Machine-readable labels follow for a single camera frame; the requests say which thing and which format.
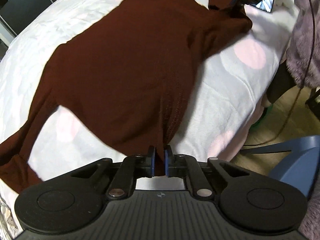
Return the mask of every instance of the green object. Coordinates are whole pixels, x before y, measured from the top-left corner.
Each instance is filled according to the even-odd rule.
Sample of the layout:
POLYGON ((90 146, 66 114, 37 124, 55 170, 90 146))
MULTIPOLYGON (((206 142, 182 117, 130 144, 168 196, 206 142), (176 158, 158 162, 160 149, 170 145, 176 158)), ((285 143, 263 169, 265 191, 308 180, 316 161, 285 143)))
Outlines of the green object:
POLYGON ((257 129, 261 122, 266 118, 266 116, 270 113, 270 111, 272 110, 273 108, 273 105, 269 106, 269 107, 266 107, 264 110, 263 110, 263 113, 262 113, 262 116, 259 118, 259 120, 257 122, 255 122, 253 125, 251 125, 250 127, 250 130, 249 131, 252 131, 252 130, 255 130, 257 129))

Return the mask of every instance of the brown sweater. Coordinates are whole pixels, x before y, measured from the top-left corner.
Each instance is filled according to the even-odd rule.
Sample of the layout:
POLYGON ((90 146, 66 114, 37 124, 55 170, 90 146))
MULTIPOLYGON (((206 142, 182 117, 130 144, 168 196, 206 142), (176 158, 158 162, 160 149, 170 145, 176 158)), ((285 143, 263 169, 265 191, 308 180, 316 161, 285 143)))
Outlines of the brown sweater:
POLYGON ((185 113, 197 68, 252 22, 230 0, 124 0, 47 62, 28 120, 0 144, 0 178, 20 193, 40 182, 28 166, 36 138, 61 105, 110 147, 132 155, 170 142, 185 113))

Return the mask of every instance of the white bedsheet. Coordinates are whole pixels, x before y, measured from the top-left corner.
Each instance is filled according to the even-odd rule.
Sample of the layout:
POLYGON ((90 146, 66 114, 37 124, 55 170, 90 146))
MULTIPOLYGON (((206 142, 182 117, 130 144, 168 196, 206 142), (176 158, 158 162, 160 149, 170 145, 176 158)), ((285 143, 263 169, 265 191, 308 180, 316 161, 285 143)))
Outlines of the white bedsheet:
MULTIPOLYGON (((0 143, 27 120, 41 73, 55 48, 120 2, 58 0, 11 43, 0 63, 0 143)), ((209 58, 200 70, 184 121, 171 142, 176 153, 193 155, 198 161, 217 156, 249 120, 276 72, 298 10, 275 7, 268 14, 249 6, 245 9, 253 21, 252 31, 209 58)), ((44 125, 29 165, 48 180, 103 157, 119 162, 124 155, 104 145, 68 109, 60 107, 44 125)), ((150 188, 153 182, 142 181, 138 187, 150 188)), ((2 183, 0 194, 12 208, 16 193, 2 183)))

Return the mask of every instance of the purple fuzzy blanket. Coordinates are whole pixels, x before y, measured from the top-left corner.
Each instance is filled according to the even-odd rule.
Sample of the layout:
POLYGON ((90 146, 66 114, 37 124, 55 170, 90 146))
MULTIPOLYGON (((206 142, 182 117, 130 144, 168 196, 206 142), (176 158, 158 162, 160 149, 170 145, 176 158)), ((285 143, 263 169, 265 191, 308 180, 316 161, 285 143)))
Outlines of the purple fuzzy blanket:
POLYGON ((299 231, 310 240, 320 240, 320 173, 299 231))
MULTIPOLYGON (((307 70, 312 45, 312 15, 309 0, 294 0, 300 9, 297 23, 292 32, 290 46, 287 50, 287 67, 296 84, 302 87, 307 70)), ((316 39, 313 58, 304 86, 320 86, 320 0, 312 0, 316 22, 316 39)))

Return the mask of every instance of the wooden floor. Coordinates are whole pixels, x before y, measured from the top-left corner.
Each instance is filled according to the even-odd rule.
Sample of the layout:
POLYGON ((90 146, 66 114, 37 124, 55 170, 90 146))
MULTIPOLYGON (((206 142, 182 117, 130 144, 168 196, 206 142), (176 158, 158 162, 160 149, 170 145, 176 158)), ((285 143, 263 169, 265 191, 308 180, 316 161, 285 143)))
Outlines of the wooden floor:
MULTIPOLYGON (((274 104, 270 114, 261 122, 261 125, 249 134, 245 144, 257 144, 273 138, 283 125, 297 93, 297 87, 286 92, 274 104)), ((284 131, 275 141, 269 144, 307 135, 320 134, 320 121, 305 106, 305 101, 309 98, 309 95, 309 89, 302 90, 284 131)), ((287 154, 288 153, 274 153, 246 156, 238 154, 232 162, 246 169, 266 175, 287 154)))

